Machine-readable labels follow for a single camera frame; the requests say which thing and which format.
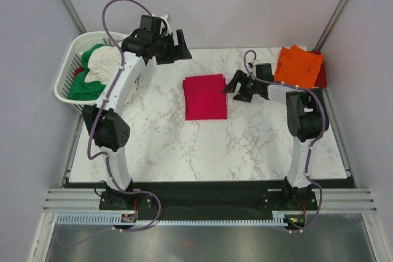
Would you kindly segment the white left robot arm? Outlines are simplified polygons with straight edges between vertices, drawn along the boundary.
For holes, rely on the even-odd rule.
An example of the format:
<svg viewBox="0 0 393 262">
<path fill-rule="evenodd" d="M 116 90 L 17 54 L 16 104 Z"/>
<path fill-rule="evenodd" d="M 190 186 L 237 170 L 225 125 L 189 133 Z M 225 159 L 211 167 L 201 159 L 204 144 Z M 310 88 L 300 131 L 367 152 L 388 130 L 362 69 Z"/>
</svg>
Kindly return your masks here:
<svg viewBox="0 0 393 262">
<path fill-rule="evenodd" d="M 120 62 L 102 94 L 91 106 L 82 109 L 89 140 L 88 158 L 104 157 L 108 185 L 116 190 L 113 200 L 122 209 L 134 204 L 130 187 L 132 179 L 128 172 L 125 146 L 131 131 L 122 114 L 137 78 L 149 61 L 169 64 L 191 59 L 181 29 L 171 31 L 169 16 L 142 15 L 139 28 L 122 42 L 115 42 Z"/>
</svg>

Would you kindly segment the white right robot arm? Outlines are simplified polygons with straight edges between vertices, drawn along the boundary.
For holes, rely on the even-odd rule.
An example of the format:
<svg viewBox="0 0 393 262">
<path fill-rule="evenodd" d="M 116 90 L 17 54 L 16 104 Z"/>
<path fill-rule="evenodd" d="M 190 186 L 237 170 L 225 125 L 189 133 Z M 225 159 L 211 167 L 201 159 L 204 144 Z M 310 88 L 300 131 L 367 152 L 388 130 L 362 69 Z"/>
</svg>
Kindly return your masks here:
<svg viewBox="0 0 393 262">
<path fill-rule="evenodd" d="M 285 177 L 290 188 L 281 193 L 281 201 L 288 209 L 297 208 L 303 202 L 300 190 L 314 184 L 309 174 L 313 148 L 329 128 L 321 89 L 314 86 L 322 63 L 322 55 L 293 46 L 281 50 L 275 71 L 269 63 L 244 61 L 244 69 L 238 69 L 229 82 L 222 74 L 191 76 L 182 82 L 188 121 L 226 120 L 228 94 L 241 102 L 258 95 L 286 107 L 293 150 Z"/>
</svg>

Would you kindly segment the pink t shirt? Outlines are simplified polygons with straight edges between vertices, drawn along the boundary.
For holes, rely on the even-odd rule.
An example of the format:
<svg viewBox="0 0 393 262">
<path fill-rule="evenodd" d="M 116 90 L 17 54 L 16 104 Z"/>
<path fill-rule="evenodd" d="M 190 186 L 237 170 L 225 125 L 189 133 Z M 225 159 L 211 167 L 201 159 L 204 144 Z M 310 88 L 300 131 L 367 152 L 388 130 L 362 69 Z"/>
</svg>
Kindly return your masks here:
<svg viewBox="0 0 393 262">
<path fill-rule="evenodd" d="M 182 83 L 185 98 L 185 120 L 226 120 L 227 86 L 222 74 L 186 77 Z"/>
</svg>

